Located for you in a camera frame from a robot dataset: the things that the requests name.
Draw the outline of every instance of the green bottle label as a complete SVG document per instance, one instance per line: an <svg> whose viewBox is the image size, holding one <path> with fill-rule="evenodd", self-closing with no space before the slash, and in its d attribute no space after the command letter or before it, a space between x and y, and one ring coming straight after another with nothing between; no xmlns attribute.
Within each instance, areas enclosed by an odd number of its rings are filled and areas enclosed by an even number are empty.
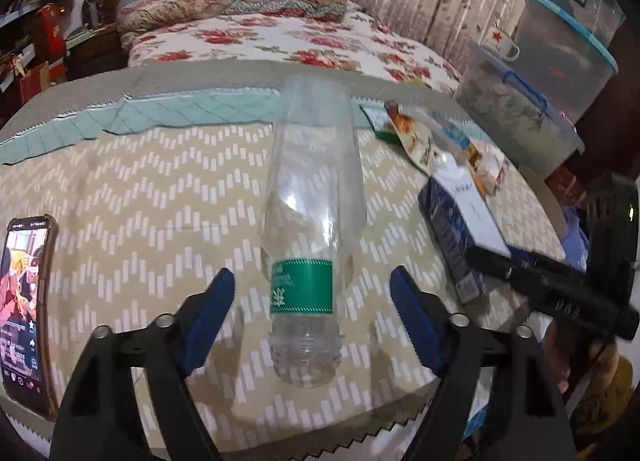
<svg viewBox="0 0 640 461"><path fill-rule="evenodd" d="M334 312L331 261L288 259L271 268L271 313Z"/></svg>

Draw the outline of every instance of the nightstand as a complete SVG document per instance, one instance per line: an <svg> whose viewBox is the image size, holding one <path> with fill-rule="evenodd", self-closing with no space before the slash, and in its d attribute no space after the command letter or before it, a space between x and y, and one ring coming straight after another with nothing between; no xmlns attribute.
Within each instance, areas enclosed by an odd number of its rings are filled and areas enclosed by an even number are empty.
<svg viewBox="0 0 640 461"><path fill-rule="evenodd" d="M95 30L87 40L67 50L66 76L76 80L127 67L128 57L120 46L115 24Z"/></svg>

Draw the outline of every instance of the silver screw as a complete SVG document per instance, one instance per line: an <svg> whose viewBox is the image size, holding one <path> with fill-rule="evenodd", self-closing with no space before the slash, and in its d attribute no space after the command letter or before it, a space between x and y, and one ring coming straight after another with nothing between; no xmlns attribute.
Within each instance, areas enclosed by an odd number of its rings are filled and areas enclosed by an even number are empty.
<svg viewBox="0 0 640 461"><path fill-rule="evenodd" d="M110 333L111 333L111 328L109 326L98 326L97 328L94 329L95 338L104 338Z"/></svg>
<svg viewBox="0 0 640 461"><path fill-rule="evenodd" d="M450 323L452 323L454 326L457 326L457 327L466 327L471 322L469 320L469 317L466 315L463 315L462 313L454 313L449 317L449 321Z"/></svg>
<svg viewBox="0 0 640 461"><path fill-rule="evenodd" d="M533 331L529 326L518 326L516 327L516 334L520 338L531 338L533 336Z"/></svg>
<svg viewBox="0 0 640 461"><path fill-rule="evenodd" d="M156 318L156 326L158 327L162 327L162 328L169 327L173 323L174 323L174 316L168 313L160 315L158 318Z"/></svg>

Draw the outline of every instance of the phone screen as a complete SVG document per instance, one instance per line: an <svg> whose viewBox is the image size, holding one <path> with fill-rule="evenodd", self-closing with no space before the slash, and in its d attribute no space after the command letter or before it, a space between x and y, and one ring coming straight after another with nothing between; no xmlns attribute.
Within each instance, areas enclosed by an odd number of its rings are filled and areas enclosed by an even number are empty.
<svg viewBox="0 0 640 461"><path fill-rule="evenodd" d="M44 394L38 354L38 275L49 228L45 220L17 220L8 230L0 277L0 367L5 386Z"/></svg>

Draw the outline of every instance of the white mug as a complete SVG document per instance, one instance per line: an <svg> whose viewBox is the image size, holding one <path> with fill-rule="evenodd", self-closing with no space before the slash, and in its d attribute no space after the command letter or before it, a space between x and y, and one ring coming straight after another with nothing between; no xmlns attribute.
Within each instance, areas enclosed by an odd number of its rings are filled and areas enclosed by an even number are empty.
<svg viewBox="0 0 640 461"><path fill-rule="evenodd" d="M503 60L516 60L520 55L517 44L499 28L491 28L485 35L482 45L493 50Z"/></svg>

